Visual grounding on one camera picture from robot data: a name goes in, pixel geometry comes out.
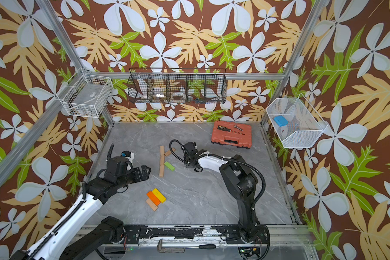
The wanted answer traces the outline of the wooden block number 70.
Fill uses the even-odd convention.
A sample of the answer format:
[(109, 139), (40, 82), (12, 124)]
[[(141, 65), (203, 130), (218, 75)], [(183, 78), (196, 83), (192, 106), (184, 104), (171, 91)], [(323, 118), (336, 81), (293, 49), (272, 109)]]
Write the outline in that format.
[(165, 155), (164, 155), (164, 154), (162, 154), (162, 155), (160, 156), (160, 162), (159, 162), (159, 165), (160, 165), (160, 166), (164, 165), (164, 162), (165, 162)]

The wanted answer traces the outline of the blue object in basket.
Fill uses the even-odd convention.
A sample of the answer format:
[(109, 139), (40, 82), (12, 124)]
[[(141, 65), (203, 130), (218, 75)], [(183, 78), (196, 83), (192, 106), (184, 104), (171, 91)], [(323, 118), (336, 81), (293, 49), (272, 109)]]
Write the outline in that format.
[(282, 115), (278, 115), (278, 116), (274, 117), (274, 122), (279, 127), (287, 126), (289, 123), (289, 121)]

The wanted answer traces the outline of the green block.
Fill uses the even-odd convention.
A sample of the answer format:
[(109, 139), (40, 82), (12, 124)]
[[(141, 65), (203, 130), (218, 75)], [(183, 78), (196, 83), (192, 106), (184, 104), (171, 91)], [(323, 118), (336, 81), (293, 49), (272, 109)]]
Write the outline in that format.
[(172, 165), (172, 164), (170, 164), (169, 162), (164, 162), (164, 166), (166, 167), (166, 168), (168, 168), (170, 171), (174, 171), (176, 168)]

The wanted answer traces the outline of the screwdriver in case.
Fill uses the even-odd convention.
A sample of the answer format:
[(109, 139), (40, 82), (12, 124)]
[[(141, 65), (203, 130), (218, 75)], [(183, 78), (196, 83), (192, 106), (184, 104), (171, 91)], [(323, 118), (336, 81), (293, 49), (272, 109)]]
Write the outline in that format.
[(228, 128), (228, 127), (225, 127), (225, 126), (222, 126), (222, 125), (218, 125), (217, 129), (220, 130), (220, 131), (223, 131), (223, 132), (230, 132), (230, 133), (244, 135), (244, 133), (241, 131), (241, 129), (238, 129), (238, 128), (235, 131), (234, 129), (231, 129), (231, 128)]

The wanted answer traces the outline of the wooden block diagonal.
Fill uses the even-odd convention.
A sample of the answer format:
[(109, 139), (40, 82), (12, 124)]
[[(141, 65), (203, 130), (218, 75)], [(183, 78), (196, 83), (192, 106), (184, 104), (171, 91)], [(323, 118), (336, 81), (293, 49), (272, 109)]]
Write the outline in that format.
[(170, 156), (170, 155), (172, 154), (172, 152), (174, 152), (174, 151), (175, 151), (175, 148), (172, 148), (172, 149), (166, 151), (166, 152), (164, 153), (164, 155), (165, 155), (166, 157), (168, 157), (168, 156)]

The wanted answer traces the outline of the wooden block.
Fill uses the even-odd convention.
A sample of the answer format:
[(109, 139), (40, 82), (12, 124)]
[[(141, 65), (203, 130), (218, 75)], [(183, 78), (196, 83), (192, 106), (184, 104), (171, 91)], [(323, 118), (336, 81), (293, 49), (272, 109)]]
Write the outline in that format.
[(146, 200), (146, 203), (153, 211), (158, 210), (158, 206), (150, 198)]

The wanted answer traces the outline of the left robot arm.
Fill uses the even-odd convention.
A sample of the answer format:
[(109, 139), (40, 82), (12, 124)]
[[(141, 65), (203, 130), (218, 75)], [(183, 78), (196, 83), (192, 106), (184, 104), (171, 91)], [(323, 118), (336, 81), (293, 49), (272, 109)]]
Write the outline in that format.
[(106, 218), (97, 230), (97, 237), (89, 235), (71, 244), (83, 225), (117, 193), (129, 185), (149, 179), (151, 168), (133, 166), (134, 154), (123, 151), (112, 157), (108, 152), (106, 167), (96, 177), (82, 185), (82, 193), (67, 213), (28, 250), (17, 250), (13, 260), (82, 260), (107, 242), (125, 241), (124, 224), (114, 217)]

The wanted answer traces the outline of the red tool case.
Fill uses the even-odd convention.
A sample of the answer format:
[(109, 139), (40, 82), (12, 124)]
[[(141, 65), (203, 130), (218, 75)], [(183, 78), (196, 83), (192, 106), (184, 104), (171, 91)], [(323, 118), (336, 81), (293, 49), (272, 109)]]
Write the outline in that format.
[[(237, 125), (241, 129), (243, 129), (242, 132), (244, 133), (244, 135), (220, 131), (217, 129), (218, 125), (234, 129), (235, 131), (237, 129), (234, 128), (234, 126)], [(250, 125), (242, 123), (215, 121), (211, 135), (211, 142), (214, 144), (230, 145), (236, 146), (238, 148), (250, 149), (252, 147), (252, 127)]]

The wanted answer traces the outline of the yellow block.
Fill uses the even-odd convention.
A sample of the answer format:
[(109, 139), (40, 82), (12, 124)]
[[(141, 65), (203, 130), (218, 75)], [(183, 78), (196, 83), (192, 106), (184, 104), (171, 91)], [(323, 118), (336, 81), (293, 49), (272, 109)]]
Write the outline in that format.
[(166, 197), (157, 188), (153, 189), (152, 193), (159, 199), (161, 203), (166, 201)]

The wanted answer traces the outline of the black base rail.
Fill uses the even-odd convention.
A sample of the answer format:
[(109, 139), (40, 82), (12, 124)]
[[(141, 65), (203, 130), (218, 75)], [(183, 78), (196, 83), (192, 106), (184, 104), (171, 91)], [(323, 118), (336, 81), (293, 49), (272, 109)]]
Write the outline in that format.
[(143, 244), (148, 240), (183, 242), (212, 241), (226, 244), (244, 244), (236, 224), (217, 225), (124, 225), (127, 244)]

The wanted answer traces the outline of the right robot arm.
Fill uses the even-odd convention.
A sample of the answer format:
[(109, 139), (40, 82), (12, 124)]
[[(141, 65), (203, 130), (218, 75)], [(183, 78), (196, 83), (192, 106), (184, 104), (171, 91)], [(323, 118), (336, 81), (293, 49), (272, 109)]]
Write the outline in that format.
[(181, 161), (188, 169), (202, 172), (204, 169), (221, 174), (229, 194), (236, 199), (239, 210), (238, 228), (240, 238), (253, 242), (260, 230), (260, 221), (256, 215), (256, 203), (263, 196), (266, 188), (264, 175), (254, 166), (248, 164), (242, 156), (223, 157), (206, 150), (197, 150), (195, 142), (182, 144), (173, 139), (169, 143), (178, 144), (183, 156), (174, 151), (172, 155)]

